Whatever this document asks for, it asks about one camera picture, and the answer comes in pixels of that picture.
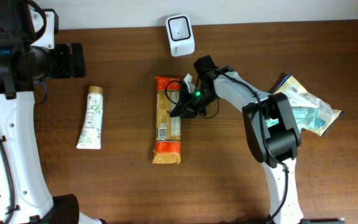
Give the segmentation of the white bamboo print tube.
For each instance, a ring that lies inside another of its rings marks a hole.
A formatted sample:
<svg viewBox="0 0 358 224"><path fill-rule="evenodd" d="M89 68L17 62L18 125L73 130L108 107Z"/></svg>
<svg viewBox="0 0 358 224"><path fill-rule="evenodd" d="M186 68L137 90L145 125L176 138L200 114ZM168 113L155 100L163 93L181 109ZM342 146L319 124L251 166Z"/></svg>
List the white bamboo print tube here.
<svg viewBox="0 0 358 224"><path fill-rule="evenodd" d="M90 86L88 89L86 113L77 142L77 149L101 149L103 122L103 89Z"/></svg>

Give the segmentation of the cream blue snack bag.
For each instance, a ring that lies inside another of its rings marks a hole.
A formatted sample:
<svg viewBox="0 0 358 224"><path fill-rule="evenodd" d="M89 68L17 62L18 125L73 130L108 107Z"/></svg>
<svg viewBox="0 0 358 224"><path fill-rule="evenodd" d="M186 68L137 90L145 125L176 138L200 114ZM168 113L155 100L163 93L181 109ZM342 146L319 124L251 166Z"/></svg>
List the cream blue snack bag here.
<svg viewBox="0 0 358 224"><path fill-rule="evenodd" d="M318 108L318 118L325 122L321 130L311 131L321 137L325 137L327 132L333 127L337 120L341 119L344 111L333 109L328 103L310 93L293 75L285 75L275 87L273 94L284 93L291 108Z"/></svg>

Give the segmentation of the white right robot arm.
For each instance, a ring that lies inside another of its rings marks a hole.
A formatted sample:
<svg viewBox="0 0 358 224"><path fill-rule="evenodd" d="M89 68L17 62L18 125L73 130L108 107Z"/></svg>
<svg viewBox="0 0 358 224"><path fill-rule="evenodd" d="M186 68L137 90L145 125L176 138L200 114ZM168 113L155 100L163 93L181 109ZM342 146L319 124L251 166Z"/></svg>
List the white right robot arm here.
<svg viewBox="0 0 358 224"><path fill-rule="evenodd" d="M198 77L180 82L180 96L171 117L206 116L206 107L226 100L243 115L248 148L261 163L270 195L267 223L302 223L295 180L296 157L301 135L288 97L261 91L244 81L231 67L219 68L207 55L194 64Z"/></svg>

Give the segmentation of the teal wet wipes pack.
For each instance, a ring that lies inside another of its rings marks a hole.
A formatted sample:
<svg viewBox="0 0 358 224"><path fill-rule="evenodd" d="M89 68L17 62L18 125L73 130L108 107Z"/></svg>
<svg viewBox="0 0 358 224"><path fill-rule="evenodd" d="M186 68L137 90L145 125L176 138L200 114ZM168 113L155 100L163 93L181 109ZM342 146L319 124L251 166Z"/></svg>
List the teal wet wipes pack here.
<svg viewBox="0 0 358 224"><path fill-rule="evenodd" d="M299 131L302 129L318 131L325 125L325 122L318 118L318 108L294 107L291 110Z"/></svg>

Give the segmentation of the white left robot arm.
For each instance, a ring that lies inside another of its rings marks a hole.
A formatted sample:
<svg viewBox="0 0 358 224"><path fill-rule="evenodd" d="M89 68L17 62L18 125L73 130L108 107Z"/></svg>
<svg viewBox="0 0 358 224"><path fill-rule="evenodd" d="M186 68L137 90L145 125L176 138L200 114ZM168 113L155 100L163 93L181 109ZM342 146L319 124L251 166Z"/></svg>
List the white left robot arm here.
<svg viewBox="0 0 358 224"><path fill-rule="evenodd" d="M0 223L95 223L75 195L53 196L40 165L34 89L86 75L83 46L56 44L59 17L34 1L0 1Z"/></svg>

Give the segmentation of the orange spaghetti packet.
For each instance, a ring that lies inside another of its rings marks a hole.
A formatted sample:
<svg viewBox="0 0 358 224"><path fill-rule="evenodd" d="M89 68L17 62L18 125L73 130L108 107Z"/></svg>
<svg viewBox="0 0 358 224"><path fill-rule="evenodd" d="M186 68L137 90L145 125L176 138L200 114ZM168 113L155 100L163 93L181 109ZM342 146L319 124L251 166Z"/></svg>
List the orange spaghetti packet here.
<svg viewBox="0 0 358 224"><path fill-rule="evenodd" d="M178 78L155 77L157 81L157 111L154 164L181 162L181 119L169 113L180 97Z"/></svg>

